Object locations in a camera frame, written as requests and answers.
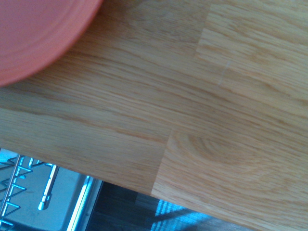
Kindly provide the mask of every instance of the open dishwasher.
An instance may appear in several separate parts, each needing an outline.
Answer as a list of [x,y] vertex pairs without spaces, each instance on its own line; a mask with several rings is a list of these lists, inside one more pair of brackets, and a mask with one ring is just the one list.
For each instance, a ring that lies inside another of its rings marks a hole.
[[0,149],[0,231],[85,231],[101,185]]

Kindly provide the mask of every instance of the wood grain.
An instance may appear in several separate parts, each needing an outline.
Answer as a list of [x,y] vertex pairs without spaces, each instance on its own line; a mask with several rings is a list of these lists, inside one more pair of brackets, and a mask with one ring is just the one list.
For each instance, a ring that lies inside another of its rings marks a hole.
[[173,131],[152,196],[259,230],[305,230],[308,157],[283,146]]
[[64,57],[0,89],[0,146],[251,228],[308,229],[306,10],[106,0]]

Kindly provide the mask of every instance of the orange bowl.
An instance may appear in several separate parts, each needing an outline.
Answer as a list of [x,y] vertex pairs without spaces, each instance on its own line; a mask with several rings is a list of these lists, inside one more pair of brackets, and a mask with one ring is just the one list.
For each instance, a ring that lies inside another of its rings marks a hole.
[[64,54],[102,1],[0,1],[0,87],[38,72]]

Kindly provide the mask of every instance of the metal dish rack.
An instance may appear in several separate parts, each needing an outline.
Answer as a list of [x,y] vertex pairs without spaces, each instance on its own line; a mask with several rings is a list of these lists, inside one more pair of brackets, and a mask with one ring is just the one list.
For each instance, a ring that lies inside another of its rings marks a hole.
[[27,174],[33,172],[33,170],[31,170],[32,168],[39,167],[42,165],[48,165],[52,168],[52,170],[51,176],[48,180],[45,192],[43,194],[43,198],[39,204],[38,209],[43,210],[48,207],[51,190],[59,167],[57,167],[56,165],[41,162],[39,160],[35,161],[34,158],[31,158],[28,163],[29,168],[27,168],[22,166],[24,160],[25,156],[18,154],[17,157],[10,158],[7,160],[7,162],[0,162],[0,173],[9,168],[12,169],[11,176],[7,179],[0,181],[0,185],[4,187],[0,190],[0,194],[4,194],[4,196],[0,200],[0,231],[9,231],[14,228],[14,224],[8,222],[7,220],[5,220],[5,218],[21,208],[19,205],[16,205],[11,202],[11,199],[13,197],[27,190],[27,188],[17,183],[18,179],[24,179]]

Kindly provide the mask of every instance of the dark floor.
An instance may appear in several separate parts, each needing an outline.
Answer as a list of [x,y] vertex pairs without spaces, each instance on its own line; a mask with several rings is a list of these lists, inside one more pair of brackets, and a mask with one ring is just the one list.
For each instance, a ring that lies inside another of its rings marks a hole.
[[251,231],[104,182],[87,231]]

